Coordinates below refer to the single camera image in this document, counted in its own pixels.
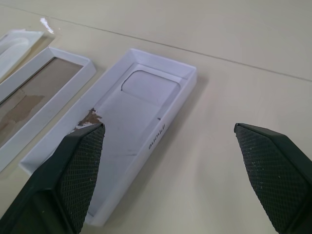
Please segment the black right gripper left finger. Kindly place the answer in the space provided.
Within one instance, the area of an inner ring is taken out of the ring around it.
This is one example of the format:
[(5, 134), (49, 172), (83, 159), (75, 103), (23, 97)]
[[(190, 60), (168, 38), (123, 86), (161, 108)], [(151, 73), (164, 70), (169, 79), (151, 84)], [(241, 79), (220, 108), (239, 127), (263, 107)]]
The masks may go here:
[(105, 126), (66, 135), (0, 219), (0, 234), (79, 234), (95, 190)]

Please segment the white torn tape scrap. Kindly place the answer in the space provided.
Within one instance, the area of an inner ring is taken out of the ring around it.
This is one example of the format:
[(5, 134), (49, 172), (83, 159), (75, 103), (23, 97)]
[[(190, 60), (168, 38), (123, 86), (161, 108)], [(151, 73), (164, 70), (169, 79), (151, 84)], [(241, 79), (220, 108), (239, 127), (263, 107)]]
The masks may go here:
[(51, 26), (49, 25), (49, 22), (46, 18), (40, 18), (40, 22), (45, 27), (47, 32), (49, 32), (52, 35), (54, 34), (54, 30), (51, 28)]

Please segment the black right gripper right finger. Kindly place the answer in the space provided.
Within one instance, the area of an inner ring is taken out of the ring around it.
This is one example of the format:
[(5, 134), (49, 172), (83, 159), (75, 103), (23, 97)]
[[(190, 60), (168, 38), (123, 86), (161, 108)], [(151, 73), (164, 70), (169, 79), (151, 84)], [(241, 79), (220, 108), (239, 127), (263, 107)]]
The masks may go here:
[(250, 184), (278, 234), (312, 234), (312, 161), (284, 134), (234, 127)]

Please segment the white phone box base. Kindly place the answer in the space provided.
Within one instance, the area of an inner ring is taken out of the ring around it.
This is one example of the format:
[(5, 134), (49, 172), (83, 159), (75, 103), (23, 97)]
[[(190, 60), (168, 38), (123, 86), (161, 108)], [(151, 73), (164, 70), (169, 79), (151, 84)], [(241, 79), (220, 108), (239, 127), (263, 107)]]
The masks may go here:
[(0, 172), (96, 72), (89, 58), (47, 47), (0, 83)]

